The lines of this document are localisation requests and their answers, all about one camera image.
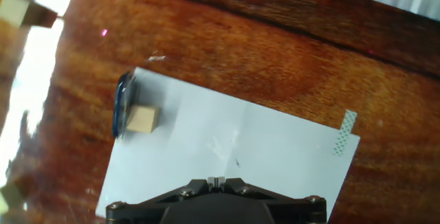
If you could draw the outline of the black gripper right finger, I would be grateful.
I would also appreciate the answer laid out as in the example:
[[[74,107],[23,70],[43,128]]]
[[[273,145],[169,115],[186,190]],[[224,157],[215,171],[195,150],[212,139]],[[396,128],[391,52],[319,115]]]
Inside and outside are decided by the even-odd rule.
[[[275,223],[327,222],[327,202],[323,197],[310,195],[302,199],[294,199],[248,184],[241,178],[226,179],[220,186],[223,193],[262,203]]]

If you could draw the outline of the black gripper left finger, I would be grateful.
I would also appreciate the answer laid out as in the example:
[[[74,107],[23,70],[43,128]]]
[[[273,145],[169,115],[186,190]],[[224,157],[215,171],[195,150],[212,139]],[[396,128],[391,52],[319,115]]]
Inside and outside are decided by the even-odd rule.
[[[206,179],[193,179],[187,185],[176,188],[141,203],[116,201],[106,207],[106,224],[160,223],[172,203],[189,200],[212,189]]]

